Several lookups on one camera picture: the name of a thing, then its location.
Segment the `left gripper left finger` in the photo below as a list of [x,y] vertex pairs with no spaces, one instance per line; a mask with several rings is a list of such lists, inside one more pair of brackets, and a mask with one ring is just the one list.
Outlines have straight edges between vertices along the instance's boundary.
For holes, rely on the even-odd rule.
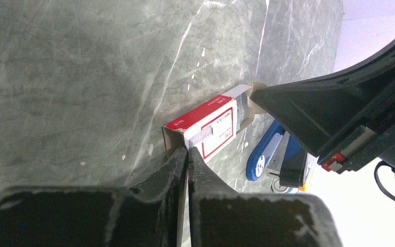
[[14,186],[0,193],[0,246],[178,246],[188,151],[130,187]]

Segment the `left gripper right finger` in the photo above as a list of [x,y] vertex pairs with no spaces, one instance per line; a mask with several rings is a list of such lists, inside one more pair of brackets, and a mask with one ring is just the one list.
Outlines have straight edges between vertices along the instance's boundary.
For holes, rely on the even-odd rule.
[[324,202],[309,194],[239,193],[188,151],[192,246],[341,246]]

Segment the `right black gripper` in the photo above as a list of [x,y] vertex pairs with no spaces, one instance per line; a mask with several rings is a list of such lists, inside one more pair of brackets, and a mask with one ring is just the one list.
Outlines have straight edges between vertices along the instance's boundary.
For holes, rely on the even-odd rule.
[[320,156],[324,170],[359,171],[378,157],[395,175],[395,39],[352,67],[259,89],[251,99]]

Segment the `blue stapler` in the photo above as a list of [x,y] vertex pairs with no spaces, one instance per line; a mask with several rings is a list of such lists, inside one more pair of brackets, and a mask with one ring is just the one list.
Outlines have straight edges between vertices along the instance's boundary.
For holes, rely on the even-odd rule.
[[278,122],[273,121],[246,163],[246,178],[257,181],[267,175],[275,193],[295,193],[309,173],[307,151]]

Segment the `red white staple box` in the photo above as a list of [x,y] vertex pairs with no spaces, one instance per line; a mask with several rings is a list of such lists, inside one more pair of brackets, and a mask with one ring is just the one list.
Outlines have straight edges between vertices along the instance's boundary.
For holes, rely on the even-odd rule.
[[179,147],[196,147],[205,161],[211,160],[257,114],[265,113],[251,100],[251,95],[266,87],[261,82],[239,84],[166,124],[163,137],[167,155],[171,156]]

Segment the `orange yellow block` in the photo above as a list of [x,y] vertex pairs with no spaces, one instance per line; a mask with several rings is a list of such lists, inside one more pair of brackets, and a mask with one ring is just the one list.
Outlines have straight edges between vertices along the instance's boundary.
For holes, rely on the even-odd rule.
[[305,178],[304,178],[304,183],[303,186],[299,187],[299,191],[301,192],[307,192],[309,189],[309,185],[310,185],[310,181],[311,181],[311,177],[312,177],[312,172],[309,172]]

